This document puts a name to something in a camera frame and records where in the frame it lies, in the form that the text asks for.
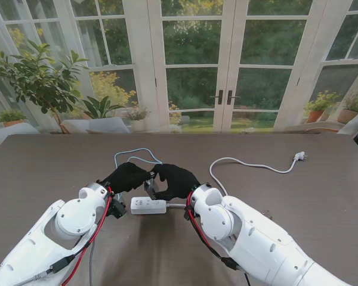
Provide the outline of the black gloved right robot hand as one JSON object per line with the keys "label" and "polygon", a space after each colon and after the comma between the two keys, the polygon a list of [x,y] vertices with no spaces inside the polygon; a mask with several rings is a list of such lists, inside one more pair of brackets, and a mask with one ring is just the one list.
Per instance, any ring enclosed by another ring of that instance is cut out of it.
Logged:
{"label": "black gloved right robot hand", "polygon": [[174,164],[156,164],[151,172],[157,175],[161,182],[167,182],[167,189],[155,193],[155,199],[170,201],[173,198],[186,199],[200,182],[192,172]]}

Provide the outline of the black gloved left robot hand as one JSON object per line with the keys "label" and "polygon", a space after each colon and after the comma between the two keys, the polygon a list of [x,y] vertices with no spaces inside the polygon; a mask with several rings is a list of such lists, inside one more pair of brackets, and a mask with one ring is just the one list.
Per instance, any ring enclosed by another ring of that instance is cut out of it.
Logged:
{"label": "black gloved left robot hand", "polygon": [[126,162],[98,183],[106,188],[109,187],[115,194],[118,194],[136,189],[150,178],[150,172],[138,167],[134,163]]}

